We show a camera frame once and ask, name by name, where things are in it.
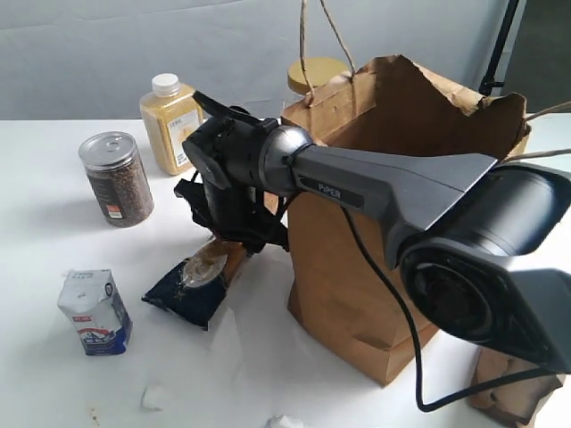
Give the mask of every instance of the white tabletop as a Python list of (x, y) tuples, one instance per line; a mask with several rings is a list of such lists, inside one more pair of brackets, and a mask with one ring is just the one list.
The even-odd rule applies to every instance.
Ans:
[[(107, 130), (137, 139), (156, 204), (130, 229), (105, 223), (77, 155)], [(571, 115), (538, 119), (529, 149), (568, 147), (569, 136)], [(464, 401), (422, 414), (412, 365), (382, 389), (312, 340), (287, 312), (294, 274), (280, 249), (247, 264), (208, 333), (143, 303), (208, 233), (175, 198), (180, 177), (159, 171), (140, 121), (0, 122), (0, 144), (0, 426), (261, 428), (279, 414), (315, 428), (498, 426)], [(542, 163), (571, 169), (569, 157)], [(72, 268), (112, 269), (134, 321), (125, 354), (84, 355), (56, 307)], [(465, 387), (475, 351), (438, 333), (424, 351), (425, 400)], [(162, 411), (141, 408), (148, 385), (170, 395)], [(560, 426), (570, 399), (568, 383), (536, 426)]]

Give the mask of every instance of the white wall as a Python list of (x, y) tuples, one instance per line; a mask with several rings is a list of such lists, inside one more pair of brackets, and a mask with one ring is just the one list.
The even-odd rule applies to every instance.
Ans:
[[(309, 3), (308, 55), (343, 59)], [(406, 54), (477, 87), (507, 0), (327, 3), (358, 65)], [(299, 10), (299, 0), (0, 0), (0, 119), (136, 118), (160, 72), (279, 114)]]

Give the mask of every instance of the black snack bag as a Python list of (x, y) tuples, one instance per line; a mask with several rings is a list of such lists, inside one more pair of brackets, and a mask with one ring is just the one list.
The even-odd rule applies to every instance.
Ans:
[(142, 300), (208, 331), (209, 321), (226, 298), (224, 267), (229, 251), (228, 243), (208, 241), (194, 256), (171, 269)]

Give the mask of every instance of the metal lid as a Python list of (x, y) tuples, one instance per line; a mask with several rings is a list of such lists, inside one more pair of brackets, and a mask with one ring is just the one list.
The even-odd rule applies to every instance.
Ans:
[(97, 134), (79, 147), (79, 157), (85, 167), (99, 171), (127, 165), (136, 154), (135, 138), (119, 131)]

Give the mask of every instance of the robotic arm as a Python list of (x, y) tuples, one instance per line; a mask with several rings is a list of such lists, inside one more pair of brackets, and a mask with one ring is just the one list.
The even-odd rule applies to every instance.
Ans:
[[(287, 248), (282, 226), (253, 195), (318, 194), (379, 221), (388, 267), (401, 270), (414, 304), (442, 330), (571, 373), (571, 258), (555, 248), (571, 221), (570, 174), (476, 153), (318, 146), (303, 129), (194, 98), (211, 117), (183, 144), (208, 210), (193, 211), (221, 238), (250, 252)], [(189, 185), (176, 191), (192, 206)]]

